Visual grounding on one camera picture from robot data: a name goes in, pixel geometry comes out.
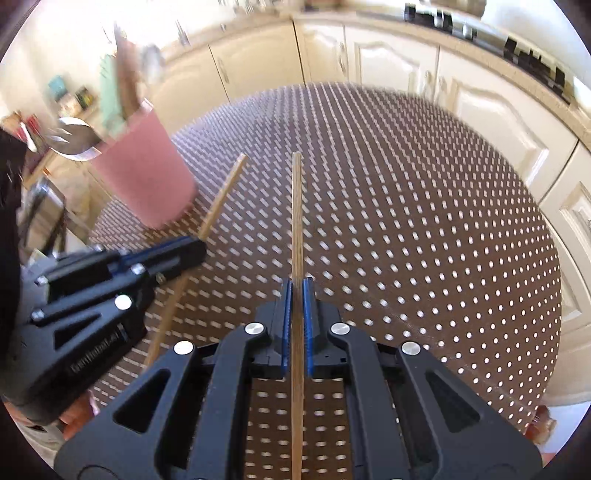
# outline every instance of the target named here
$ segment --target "pink cup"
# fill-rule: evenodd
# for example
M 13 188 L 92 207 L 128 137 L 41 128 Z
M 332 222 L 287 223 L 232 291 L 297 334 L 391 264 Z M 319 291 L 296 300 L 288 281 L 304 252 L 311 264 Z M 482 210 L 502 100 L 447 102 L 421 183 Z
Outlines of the pink cup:
M 179 218 L 195 198 L 195 178 L 153 109 L 138 111 L 124 134 L 101 147 L 92 166 L 145 226 Z

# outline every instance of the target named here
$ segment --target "metal bolt head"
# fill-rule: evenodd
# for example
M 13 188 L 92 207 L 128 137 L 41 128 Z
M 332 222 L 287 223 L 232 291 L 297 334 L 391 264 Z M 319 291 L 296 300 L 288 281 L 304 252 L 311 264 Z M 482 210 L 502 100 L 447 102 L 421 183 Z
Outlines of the metal bolt head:
M 407 355 L 418 355 L 421 352 L 421 346 L 416 342 L 404 342 L 402 351 Z
M 31 313 L 32 320 L 41 320 L 44 317 L 45 317 L 45 313 L 43 313 L 43 310 L 35 310 L 34 312 Z
M 262 333 L 265 326 L 262 323 L 252 322 L 244 327 L 248 335 L 258 335 Z
M 346 323 L 339 322 L 334 323 L 330 327 L 330 331 L 333 332 L 335 335 L 347 335 L 351 331 L 351 327 Z
M 146 268 L 141 263 L 136 263 L 131 266 L 130 270 L 136 275 L 141 275 L 146 271 Z
M 188 340 L 181 340 L 174 345 L 174 353 L 177 355 L 187 355 L 191 353 L 195 347 Z
M 117 295 L 115 297 L 115 306 L 119 310 L 128 310 L 132 306 L 133 302 L 129 295 Z

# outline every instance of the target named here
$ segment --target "perforated table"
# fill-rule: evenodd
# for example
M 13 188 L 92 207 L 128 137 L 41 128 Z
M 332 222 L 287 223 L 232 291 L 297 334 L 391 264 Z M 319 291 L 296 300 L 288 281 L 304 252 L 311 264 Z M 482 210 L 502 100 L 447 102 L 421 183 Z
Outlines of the perforated table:
M 303 153 L 305 268 L 320 297 L 378 342 L 412 339 L 524 431 L 560 331 L 557 251 L 535 201 L 483 138 L 420 98 L 354 85 L 285 87 L 223 106 L 173 137 L 200 194 L 146 230 L 113 201 L 92 241 L 144 247 L 196 235 L 240 152 L 250 162 L 177 309 L 172 345 L 216 342 L 277 296 L 291 271 L 291 153 Z M 148 313 L 148 326 L 171 286 Z M 140 372 L 138 345 L 95 390 Z M 289 383 L 254 385 L 245 472 L 290 478 Z M 306 385 L 307 478 L 350 478 L 342 383 Z

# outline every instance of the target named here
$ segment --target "kitchen cabinet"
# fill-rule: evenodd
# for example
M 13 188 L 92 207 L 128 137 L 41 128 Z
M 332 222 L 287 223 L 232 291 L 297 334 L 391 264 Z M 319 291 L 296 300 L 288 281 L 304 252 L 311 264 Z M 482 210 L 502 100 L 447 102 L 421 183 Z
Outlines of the kitchen cabinet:
M 435 90 L 436 102 L 486 138 L 539 202 L 576 145 L 571 131 L 521 89 L 445 50 Z
M 591 295 L 563 241 L 548 228 L 560 260 L 562 317 L 558 358 L 544 404 L 571 405 L 591 400 Z
M 169 134 L 228 102 L 209 48 L 188 52 L 166 65 L 163 81 L 148 97 Z
M 551 405 L 591 400 L 591 154 L 579 144 L 540 208 L 560 234 L 563 318 Z
M 351 82 L 433 97 L 437 47 L 352 27 L 345 39 Z
M 591 154 L 579 144 L 540 208 L 591 285 Z
M 210 49 L 230 101 L 303 82 L 292 23 L 223 40 Z
M 310 82 L 346 82 L 347 51 L 342 25 L 296 23 L 304 80 Z

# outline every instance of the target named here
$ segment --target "wooden stick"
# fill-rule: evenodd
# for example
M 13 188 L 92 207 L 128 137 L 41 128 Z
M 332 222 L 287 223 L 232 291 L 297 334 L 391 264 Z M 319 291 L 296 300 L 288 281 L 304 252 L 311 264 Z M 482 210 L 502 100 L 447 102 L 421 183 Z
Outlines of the wooden stick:
M 238 177 L 240 176 L 242 170 L 244 169 L 244 165 L 248 160 L 248 156 L 244 153 L 240 154 L 234 167 L 231 169 L 230 173 L 226 177 L 226 181 L 222 189 L 218 192 L 215 200 L 212 203 L 209 212 L 205 216 L 201 227 L 199 228 L 199 232 L 197 236 L 202 241 L 207 240 L 209 233 L 212 230 L 213 224 L 216 222 L 217 218 L 219 217 L 220 213 L 222 213 L 223 205 L 226 202 L 226 197 L 228 193 L 232 190 L 234 184 L 238 181 Z M 191 274 L 190 272 L 183 273 L 174 283 L 173 290 L 174 293 L 168 297 L 166 304 L 164 305 L 164 311 L 162 312 L 160 325 L 158 327 L 158 332 L 152 339 L 150 343 L 150 347 L 148 348 L 148 355 L 144 362 L 144 369 L 147 369 L 152 366 L 152 364 L 157 360 L 158 355 L 160 354 L 160 344 L 164 342 L 164 338 L 166 337 L 166 332 L 168 332 L 173 326 L 173 317 L 174 312 L 177 309 L 177 303 L 183 296 L 185 289 L 187 288 L 187 283 L 189 282 Z
M 304 442 L 304 317 L 302 282 L 304 280 L 304 234 L 301 199 L 301 153 L 291 158 L 291 479 L 301 480 Z

